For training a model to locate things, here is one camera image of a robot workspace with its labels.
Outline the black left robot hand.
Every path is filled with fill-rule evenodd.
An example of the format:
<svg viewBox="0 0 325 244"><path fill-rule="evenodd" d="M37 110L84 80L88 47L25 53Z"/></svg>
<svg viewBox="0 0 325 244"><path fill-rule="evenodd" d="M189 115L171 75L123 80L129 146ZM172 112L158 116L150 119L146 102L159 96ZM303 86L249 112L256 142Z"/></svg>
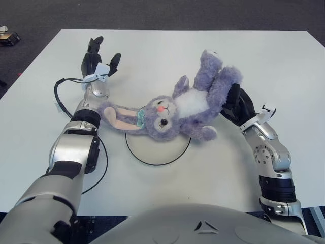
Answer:
<svg viewBox="0 0 325 244"><path fill-rule="evenodd" d="M83 77L94 74L98 63L102 62L101 56L99 55L99 49L103 40L104 38L102 36L99 36L95 39L90 39L87 52L81 63L81 72ZM106 64L106 66L109 67L109 70L106 72L100 72L100 75L107 74L108 77L110 77L114 73L116 73L118 71L117 67L120 62L120 59L121 54L116 53L111 59L110 63Z"/></svg>

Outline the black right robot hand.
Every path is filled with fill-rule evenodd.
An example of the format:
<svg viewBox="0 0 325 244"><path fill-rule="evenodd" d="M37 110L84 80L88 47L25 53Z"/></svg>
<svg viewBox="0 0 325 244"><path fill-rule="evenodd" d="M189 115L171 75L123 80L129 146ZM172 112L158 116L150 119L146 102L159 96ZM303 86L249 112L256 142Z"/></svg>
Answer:
<svg viewBox="0 0 325 244"><path fill-rule="evenodd" d="M250 96L239 84L233 84L229 90L221 115L239 127L256 116Z"/></svg>

